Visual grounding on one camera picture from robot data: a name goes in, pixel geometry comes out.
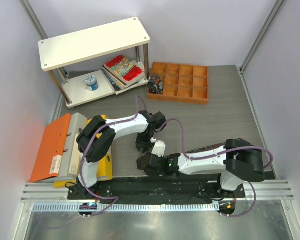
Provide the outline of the brown blue-flowered tie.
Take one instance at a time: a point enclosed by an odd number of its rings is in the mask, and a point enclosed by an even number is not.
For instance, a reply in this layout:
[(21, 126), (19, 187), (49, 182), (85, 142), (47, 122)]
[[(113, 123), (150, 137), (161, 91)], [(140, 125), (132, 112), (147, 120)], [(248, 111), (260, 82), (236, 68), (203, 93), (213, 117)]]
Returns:
[(226, 144), (226, 142), (221, 142), (221, 143), (217, 143), (217, 144), (197, 148), (197, 149), (194, 149), (194, 150), (190, 150), (190, 151), (187, 151), (186, 153), (187, 154), (195, 154), (195, 153), (201, 153), (201, 152), (206, 152), (206, 151), (212, 151), (212, 150), (218, 149), (219, 147), (224, 146), (225, 144)]

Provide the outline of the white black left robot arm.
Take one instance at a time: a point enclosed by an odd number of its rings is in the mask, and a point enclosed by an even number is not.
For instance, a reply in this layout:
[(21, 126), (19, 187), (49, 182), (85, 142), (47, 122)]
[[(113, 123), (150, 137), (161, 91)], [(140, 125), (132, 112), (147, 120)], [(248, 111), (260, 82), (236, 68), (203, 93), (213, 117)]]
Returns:
[(138, 151), (145, 153), (152, 150), (137, 160), (138, 168), (145, 172), (158, 168), (166, 161), (165, 146), (154, 140), (154, 134), (161, 131), (165, 122), (166, 117), (161, 112), (152, 114), (147, 110), (119, 119), (103, 119), (100, 115), (94, 117), (76, 138), (81, 163), (72, 192), (87, 200), (96, 195), (99, 161), (107, 155), (114, 140), (128, 135), (137, 134), (135, 147)]

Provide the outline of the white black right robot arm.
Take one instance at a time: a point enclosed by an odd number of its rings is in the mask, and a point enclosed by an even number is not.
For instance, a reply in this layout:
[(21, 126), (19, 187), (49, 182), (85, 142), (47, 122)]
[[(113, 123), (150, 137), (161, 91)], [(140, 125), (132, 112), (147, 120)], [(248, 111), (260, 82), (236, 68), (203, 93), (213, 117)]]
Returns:
[(168, 179), (218, 174), (215, 190), (223, 198), (232, 194), (243, 182), (260, 183), (265, 180), (263, 148), (241, 138), (169, 156), (164, 155), (165, 149), (165, 143), (157, 141), (152, 152), (137, 159), (137, 169), (152, 178)]

